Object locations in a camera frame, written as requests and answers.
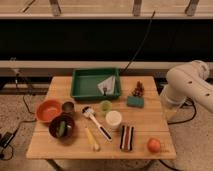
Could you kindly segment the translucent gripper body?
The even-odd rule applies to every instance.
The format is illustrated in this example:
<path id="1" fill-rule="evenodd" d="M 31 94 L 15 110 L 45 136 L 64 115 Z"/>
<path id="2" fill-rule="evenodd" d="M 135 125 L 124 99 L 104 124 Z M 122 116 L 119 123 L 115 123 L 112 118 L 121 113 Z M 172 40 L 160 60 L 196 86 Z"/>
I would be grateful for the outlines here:
<path id="1" fill-rule="evenodd" d="M 176 92 L 170 85 L 166 85 L 160 93 L 163 115 L 167 121 L 171 121 L 177 110 L 186 101 L 186 97 Z"/>

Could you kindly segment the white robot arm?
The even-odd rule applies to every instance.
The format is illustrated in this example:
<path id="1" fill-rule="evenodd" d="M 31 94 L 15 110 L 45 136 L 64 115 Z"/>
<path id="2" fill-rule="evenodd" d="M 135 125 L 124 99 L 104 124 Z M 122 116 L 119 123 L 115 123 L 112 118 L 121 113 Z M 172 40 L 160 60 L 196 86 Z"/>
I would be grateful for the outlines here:
<path id="1" fill-rule="evenodd" d="M 167 72 L 167 84 L 160 93 L 167 121 L 176 115 L 187 98 L 213 112 L 213 85 L 206 81 L 209 74 L 209 66 L 200 60 L 175 66 Z"/>

